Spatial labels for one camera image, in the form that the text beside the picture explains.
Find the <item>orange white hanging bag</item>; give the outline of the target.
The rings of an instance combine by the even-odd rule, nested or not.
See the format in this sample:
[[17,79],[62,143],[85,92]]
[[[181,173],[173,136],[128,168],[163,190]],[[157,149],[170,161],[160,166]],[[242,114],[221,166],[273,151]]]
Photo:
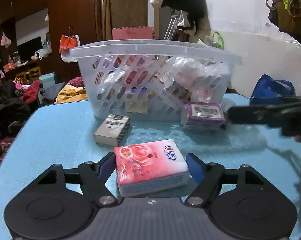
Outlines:
[[61,35],[59,53],[69,51],[69,49],[80,46],[79,35]]

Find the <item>brown wooden door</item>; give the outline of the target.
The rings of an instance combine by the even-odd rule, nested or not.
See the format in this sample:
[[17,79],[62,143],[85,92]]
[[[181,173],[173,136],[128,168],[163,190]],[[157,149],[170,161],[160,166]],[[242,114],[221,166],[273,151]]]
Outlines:
[[113,28],[146,27],[148,0],[110,0]]

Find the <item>purple medicine box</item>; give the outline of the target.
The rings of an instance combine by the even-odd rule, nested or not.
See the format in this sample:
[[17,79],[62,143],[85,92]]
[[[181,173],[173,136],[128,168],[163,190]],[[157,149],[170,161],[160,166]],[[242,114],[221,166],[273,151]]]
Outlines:
[[216,103],[184,102],[181,115],[183,129],[191,131],[219,131],[226,129],[228,118]]

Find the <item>teal cardboard box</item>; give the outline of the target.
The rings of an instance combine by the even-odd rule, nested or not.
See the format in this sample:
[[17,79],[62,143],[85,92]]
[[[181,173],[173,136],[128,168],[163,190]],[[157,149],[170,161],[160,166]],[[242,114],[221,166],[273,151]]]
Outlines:
[[39,76],[39,79],[44,88],[48,88],[57,83],[55,72]]

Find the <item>blue fabric bag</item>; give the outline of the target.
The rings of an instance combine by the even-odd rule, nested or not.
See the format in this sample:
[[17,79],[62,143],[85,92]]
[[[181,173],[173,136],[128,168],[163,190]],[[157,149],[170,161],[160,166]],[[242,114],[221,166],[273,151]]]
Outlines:
[[263,74],[251,94],[251,105],[278,105],[283,96],[295,96],[293,84],[287,80],[274,80],[269,75]]

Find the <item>dark red wooden wardrobe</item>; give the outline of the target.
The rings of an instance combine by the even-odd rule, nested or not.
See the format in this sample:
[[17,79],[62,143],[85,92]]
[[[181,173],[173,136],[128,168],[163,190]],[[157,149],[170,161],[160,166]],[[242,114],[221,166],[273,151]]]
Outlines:
[[0,23],[21,20],[40,10],[48,10],[52,57],[41,67],[43,73],[54,72],[61,82],[80,76],[77,63],[65,63],[59,54],[62,35],[72,30],[81,44],[98,41],[95,0],[0,0]]

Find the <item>yellow patterned blanket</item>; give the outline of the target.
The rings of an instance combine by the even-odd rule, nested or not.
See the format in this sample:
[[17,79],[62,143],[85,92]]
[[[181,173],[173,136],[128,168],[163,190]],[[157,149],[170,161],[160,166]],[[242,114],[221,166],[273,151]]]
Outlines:
[[67,103],[87,100],[86,89],[84,87],[75,87],[66,85],[57,95],[56,103]]

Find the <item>white plastic laundry basket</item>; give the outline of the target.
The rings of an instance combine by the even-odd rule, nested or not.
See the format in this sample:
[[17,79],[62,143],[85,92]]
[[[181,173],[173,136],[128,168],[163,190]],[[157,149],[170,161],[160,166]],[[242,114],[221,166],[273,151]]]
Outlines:
[[95,117],[179,120],[184,103],[220,103],[242,58],[207,45],[112,40],[71,48]]

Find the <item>Kent cigarette pack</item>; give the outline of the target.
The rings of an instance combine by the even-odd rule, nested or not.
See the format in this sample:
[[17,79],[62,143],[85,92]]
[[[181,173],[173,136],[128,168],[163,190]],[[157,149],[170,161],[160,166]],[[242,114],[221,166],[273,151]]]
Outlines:
[[110,114],[95,131],[93,137],[97,144],[117,147],[129,128],[129,116]]

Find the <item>pink tissue pack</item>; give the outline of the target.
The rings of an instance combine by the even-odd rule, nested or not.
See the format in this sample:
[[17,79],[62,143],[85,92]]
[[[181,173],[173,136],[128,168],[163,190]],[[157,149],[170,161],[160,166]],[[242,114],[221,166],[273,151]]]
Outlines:
[[173,139],[114,148],[118,189],[123,197],[184,186],[189,169]]

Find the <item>pink foam mat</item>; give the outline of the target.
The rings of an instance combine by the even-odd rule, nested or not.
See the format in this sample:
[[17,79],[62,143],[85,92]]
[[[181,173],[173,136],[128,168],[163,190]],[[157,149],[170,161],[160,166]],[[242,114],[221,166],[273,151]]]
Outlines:
[[153,39],[152,27],[124,27],[112,29],[112,38],[114,40],[138,40]]

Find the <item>green white shopping bag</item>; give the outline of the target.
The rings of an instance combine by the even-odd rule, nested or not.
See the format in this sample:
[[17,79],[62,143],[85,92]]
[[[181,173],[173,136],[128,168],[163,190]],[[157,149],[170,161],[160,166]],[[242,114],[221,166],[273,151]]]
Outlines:
[[221,34],[215,31],[211,36],[205,36],[204,44],[210,47],[224,49],[224,39]]

